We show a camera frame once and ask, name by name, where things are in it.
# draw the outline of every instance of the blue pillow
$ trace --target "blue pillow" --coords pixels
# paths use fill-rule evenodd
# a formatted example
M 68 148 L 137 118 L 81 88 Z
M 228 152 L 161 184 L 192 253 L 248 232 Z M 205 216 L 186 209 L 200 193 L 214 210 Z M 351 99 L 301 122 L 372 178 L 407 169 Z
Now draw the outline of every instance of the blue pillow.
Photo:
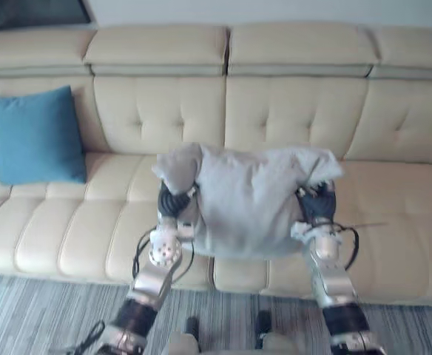
M 0 181 L 86 183 L 71 88 L 0 98 Z

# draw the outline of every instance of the cable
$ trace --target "cable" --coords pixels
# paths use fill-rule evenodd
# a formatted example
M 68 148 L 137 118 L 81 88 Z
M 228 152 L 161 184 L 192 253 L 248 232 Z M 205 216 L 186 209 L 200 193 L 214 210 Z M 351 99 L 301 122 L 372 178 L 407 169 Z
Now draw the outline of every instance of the cable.
M 150 239 L 146 240 L 143 245 L 141 244 L 144 241 L 144 238 L 147 237 L 150 234 L 150 232 L 154 231 L 156 228 L 157 226 L 153 226 L 151 229 L 149 229 L 144 234 L 142 234 L 141 238 L 139 239 L 139 242 L 137 243 L 134 260 L 132 261 L 132 277 L 134 279 L 137 277 L 137 274 L 141 270 L 141 266 L 139 264 L 139 257 L 141 256 L 142 251 L 144 251 L 145 247 L 150 243 Z
M 177 277 L 176 279 L 174 279 L 172 283 L 177 283 L 178 281 L 181 280 L 181 278 L 183 276 L 185 276 L 185 274 L 188 272 L 189 268 L 192 267 L 194 258 L 195 258 L 195 245 L 193 244 L 193 241 L 192 241 L 192 258 L 189 260 L 189 264 L 186 267 L 185 271 L 182 273 L 182 275 L 180 275 L 179 277 Z
M 349 258 L 348 263 L 345 265 L 344 269 L 347 271 L 349 268 L 354 264 L 354 261 L 357 259 L 357 255 L 359 254 L 359 233 L 357 233 L 357 230 L 353 226 L 343 226 L 341 223 L 329 221 L 329 222 L 321 222 L 317 223 L 316 225 L 312 226 L 308 231 L 312 231 L 313 229 L 319 228 L 321 226 L 336 226 L 339 229 L 336 230 L 336 233 L 343 233 L 344 231 L 352 231 L 354 234 L 354 248 L 351 253 L 351 257 Z
M 104 328 L 106 325 L 103 320 L 99 320 L 94 326 L 91 328 L 91 331 L 88 333 L 86 339 L 80 342 L 77 346 L 71 348 L 65 348 L 56 351 L 49 351 L 49 353 L 54 354 L 66 354 L 66 355 L 83 355 L 91 345 L 93 345 L 99 337 L 102 335 Z

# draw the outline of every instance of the gray towel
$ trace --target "gray towel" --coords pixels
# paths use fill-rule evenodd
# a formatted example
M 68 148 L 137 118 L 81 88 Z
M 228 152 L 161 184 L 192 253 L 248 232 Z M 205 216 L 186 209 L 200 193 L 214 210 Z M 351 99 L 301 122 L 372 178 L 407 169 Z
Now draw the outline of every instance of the gray towel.
M 290 230 L 302 214 L 295 191 L 342 175 L 326 149 L 293 146 L 265 152 L 235 152 L 191 143 L 159 155 L 154 173 L 172 194 L 198 186 L 179 220 L 195 229 L 198 254 L 270 259 L 292 254 L 300 244 Z

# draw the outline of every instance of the carpet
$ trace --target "carpet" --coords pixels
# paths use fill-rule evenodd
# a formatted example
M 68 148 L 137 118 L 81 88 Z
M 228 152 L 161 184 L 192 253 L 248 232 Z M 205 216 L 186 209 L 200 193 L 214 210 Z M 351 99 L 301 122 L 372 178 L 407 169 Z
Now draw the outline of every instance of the carpet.
M 97 320 L 111 320 L 126 293 L 126 286 L 0 276 L 0 355 L 58 354 L 50 349 L 74 345 Z M 260 309 L 271 311 L 274 329 L 291 336 L 302 354 L 330 354 L 322 314 L 311 301 L 173 290 L 149 335 L 146 355 L 159 354 L 169 334 L 193 315 L 200 318 L 203 351 L 253 348 Z M 432 308 L 363 309 L 389 355 L 432 355 Z

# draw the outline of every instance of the sofa headrest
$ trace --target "sofa headrest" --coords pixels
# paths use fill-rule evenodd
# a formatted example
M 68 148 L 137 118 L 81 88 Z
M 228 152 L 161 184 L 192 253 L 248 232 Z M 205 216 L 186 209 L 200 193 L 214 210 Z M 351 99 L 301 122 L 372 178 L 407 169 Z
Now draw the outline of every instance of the sofa headrest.
M 94 30 L 0 32 L 0 77 L 89 74 L 83 64 Z
M 381 60 L 369 77 L 432 80 L 432 28 L 381 27 L 372 36 Z
M 102 28 L 85 62 L 98 75 L 222 75 L 227 36 L 210 25 Z
M 230 75 L 365 77 L 377 62 L 366 31 L 353 24 L 307 21 L 232 29 Z

